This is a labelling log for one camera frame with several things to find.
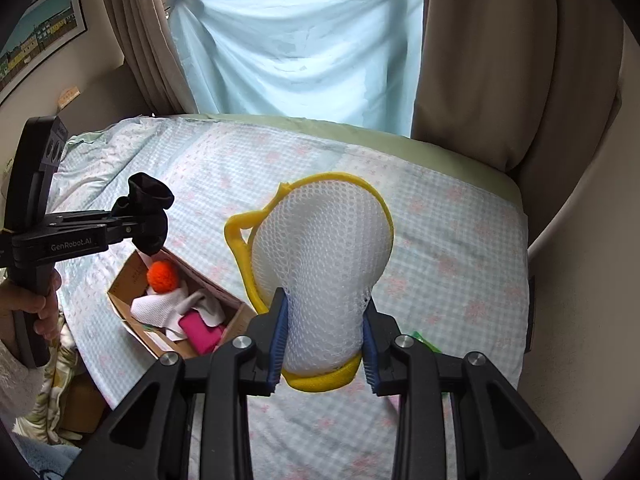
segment light blue curtain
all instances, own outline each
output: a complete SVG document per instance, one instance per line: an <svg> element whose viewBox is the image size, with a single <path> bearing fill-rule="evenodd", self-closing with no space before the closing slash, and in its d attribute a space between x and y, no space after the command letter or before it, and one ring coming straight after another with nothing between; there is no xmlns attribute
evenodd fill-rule
<svg viewBox="0 0 640 480"><path fill-rule="evenodd" d="M409 136L423 0L174 0L200 113L334 121Z"/></svg>

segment human hand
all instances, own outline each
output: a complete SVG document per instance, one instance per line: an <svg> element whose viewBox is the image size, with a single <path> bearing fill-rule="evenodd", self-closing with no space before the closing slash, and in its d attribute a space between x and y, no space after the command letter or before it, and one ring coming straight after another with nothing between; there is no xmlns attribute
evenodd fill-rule
<svg viewBox="0 0 640 480"><path fill-rule="evenodd" d="M58 335L58 295L56 291L62 285L62 279L54 269L51 273L49 295L38 296L31 291L15 285L11 280L0 283L0 320L8 322L12 319L8 314L12 310L22 310L31 314L37 314L38 320L33 324L34 331L47 340L52 340ZM13 333L11 330L0 330L0 333Z"/></svg>

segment pink cloth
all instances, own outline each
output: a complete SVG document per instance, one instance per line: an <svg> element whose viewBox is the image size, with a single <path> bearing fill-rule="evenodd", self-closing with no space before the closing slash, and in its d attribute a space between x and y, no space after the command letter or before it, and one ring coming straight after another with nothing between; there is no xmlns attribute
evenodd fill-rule
<svg viewBox="0 0 640 480"><path fill-rule="evenodd" d="M185 314L178 321L178 325L199 355L213 352L225 331L225 326L222 324L214 327L207 326L197 310L191 310Z"/></svg>

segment framed poster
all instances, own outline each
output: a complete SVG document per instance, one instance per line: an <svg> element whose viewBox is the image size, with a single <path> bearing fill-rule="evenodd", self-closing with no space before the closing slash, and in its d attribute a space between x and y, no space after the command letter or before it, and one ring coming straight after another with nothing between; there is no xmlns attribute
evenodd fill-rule
<svg viewBox="0 0 640 480"><path fill-rule="evenodd" d="M35 0L0 50L0 104L40 63L85 31L80 0Z"/></svg>

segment bedsheet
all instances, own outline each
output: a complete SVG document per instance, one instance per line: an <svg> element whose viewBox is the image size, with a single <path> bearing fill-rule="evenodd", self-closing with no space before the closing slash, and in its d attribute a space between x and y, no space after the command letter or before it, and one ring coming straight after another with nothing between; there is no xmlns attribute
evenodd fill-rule
<svg viewBox="0 0 640 480"><path fill-rule="evenodd" d="M67 144L49 210L111 208L137 171L165 181L176 196L167 247L240 298L244 287L223 238L230 215L261 208L279 182L309 174L347 171L368 180L396 228L392 256L372 293L378 309L443 352L484 352L517 383L527 329L527 232L510 202L362 146L228 121L135 118ZM106 296L132 250L123 242L58 264L67 322L111 406L151 364ZM450 428L449 403L444 407ZM390 477L397 415L370 393L362 370L353 383L325 394L304 394L282 381L271 398L251 398L249 412L257 480Z"/></svg>
<svg viewBox="0 0 640 480"><path fill-rule="evenodd" d="M351 124L305 118L235 114L187 114L182 117L262 124L263 126L299 132L313 137L320 137L321 139L339 140L347 144L365 146L377 152L397 156L407 162L447 174L472 186L490 191L522 209L520 189L506 174L482 162L459 153L450 152L430 142L420 142L409 137L368 130Z"/></svg>

